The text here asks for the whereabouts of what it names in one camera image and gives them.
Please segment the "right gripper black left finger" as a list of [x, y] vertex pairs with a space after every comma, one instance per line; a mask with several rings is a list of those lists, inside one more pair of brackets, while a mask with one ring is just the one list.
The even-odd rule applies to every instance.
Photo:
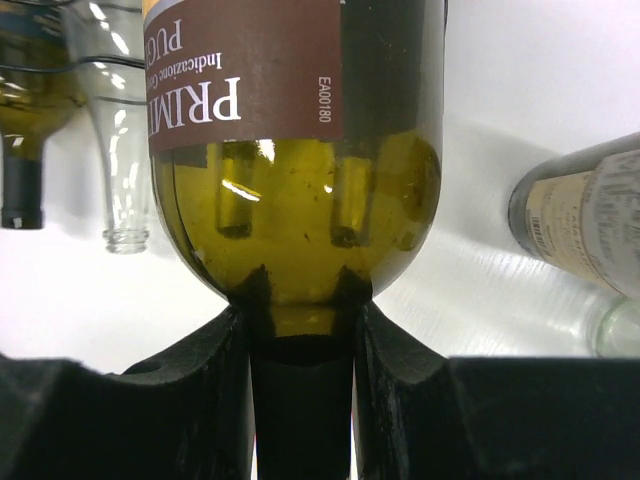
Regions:
[[247, 479], [252, 451], [233, 309], [120, 374], [62, 358], [1, 361], [5, 479]]

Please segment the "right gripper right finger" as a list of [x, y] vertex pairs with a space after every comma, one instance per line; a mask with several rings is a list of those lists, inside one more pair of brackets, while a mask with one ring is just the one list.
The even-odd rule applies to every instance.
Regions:
[[362, 479], [635, 479], [639, 364], [452, 357], [374, 304], [357, 324]]

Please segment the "dark bottle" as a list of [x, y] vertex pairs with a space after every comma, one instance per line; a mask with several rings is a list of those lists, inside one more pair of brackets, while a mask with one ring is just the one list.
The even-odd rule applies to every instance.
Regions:
[[639, 298], [639, 135], [554, 158], [518, 182], [507, 217], [537, 259]]

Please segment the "green bottle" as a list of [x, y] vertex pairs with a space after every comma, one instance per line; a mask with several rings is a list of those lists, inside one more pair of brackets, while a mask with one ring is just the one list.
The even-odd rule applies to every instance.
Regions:
[[146, 1], [156, 202], [241, 316], [258, 475], [345, 479], [355, 329], [441, 185], [443, 1]]

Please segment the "dark bottle front label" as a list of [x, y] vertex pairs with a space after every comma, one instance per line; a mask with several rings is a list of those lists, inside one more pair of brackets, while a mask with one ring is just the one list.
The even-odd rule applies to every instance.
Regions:
[[72, 68], [59, 6], [1, 3], [3, 228], [43, 227], [44, 144], [84, 103]]

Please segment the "clear glass bottle front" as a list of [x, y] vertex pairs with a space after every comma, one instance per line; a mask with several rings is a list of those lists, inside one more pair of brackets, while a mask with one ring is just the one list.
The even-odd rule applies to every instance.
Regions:
[[98, 139], [106, 250], [140, 253], [151, 197], [141, 3], [71, 1], [62, 20]]

